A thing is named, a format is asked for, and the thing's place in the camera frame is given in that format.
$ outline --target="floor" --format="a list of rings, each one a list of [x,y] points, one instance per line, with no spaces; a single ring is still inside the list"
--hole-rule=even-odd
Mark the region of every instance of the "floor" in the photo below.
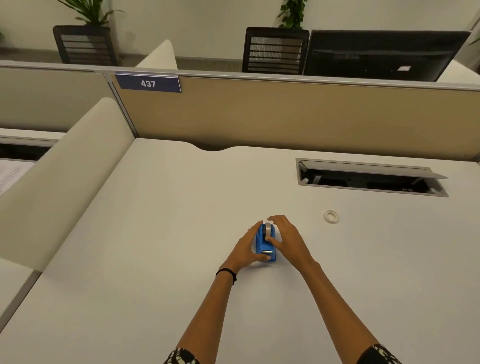
[[[135,67],[146,56],[141,54],[122,54],[122,65],[124,67]],[[52,50],[31,50],[31,49],[0,49],[0,60],[40,62],[40,63],[61,63],[60,55]],[[241,72],[241,60],[211,60],[177,57],[179,70],[195,71],[217,71],[217,72]]]

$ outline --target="computer monitor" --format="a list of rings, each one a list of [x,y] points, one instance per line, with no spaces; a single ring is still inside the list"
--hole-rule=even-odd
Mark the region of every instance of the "computer monitor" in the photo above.
[[[314,30],[304,75],[435,82],[470,32]]]

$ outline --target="black bracelet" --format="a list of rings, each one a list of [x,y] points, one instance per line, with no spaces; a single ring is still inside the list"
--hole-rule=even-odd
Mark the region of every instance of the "black bracelet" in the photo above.
[[[215,274],[215,277],[218,276],[218,274],[219,274],[220,272],[228,272],[228,273],[230,273],[230,274],[232,275],[232,277],[233,277],[233,284],[232,284],[232,285],[234,285],[235,282],[237,281],[237,275],[233,272],[233,270],[228,269],[228,268],[223,268],[223,269],[219,270],[219,271]]]

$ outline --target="leaves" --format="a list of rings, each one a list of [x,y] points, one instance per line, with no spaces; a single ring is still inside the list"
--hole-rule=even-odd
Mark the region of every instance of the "leaves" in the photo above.
[[[66,7],[75,10],[82,17],[75,19],[81,20],[89,25],[102,26],[108,23],[109,17],[114,12],[123,12],[121,10],[110,10],[102,14],[103,0],[57,0]]]
[[[281,16],[283,16],[283,18],[279,28],[302,29],[303,11],[307,1],[308,0],[287,0],[287,2],[280,7],[278,18]]]

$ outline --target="beige partition panel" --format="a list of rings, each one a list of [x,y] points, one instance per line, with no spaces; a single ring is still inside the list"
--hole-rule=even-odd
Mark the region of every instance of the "beige partition panel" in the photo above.
[[[133,141],[102,99],[0,197],[0,257],[43,271]]]
[[[140,137],[471,160],[480,92],[180,77],[181,94],[115,86]]]
[[[0,128],[67,132],[104,97],[102,74],[0,68]]]

